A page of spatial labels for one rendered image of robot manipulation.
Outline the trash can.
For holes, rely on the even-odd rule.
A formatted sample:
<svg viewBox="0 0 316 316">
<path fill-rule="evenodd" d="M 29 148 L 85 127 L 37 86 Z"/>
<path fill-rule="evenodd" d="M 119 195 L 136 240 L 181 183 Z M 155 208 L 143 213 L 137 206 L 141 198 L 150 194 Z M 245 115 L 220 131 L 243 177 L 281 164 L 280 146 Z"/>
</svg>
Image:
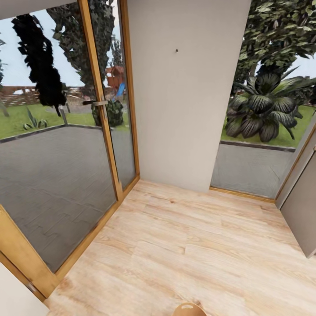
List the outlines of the trash can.
<svg viewBox="0 0 316 316">
<path fill-rule="evenodd" d="M 191 305 L 192 308 L 182 308 L 184 305 Z M 184 302 L 177 306 L 172 316 L 207 316 L 206 313 L 198 305 L 192 302 Z"/>
</svg>

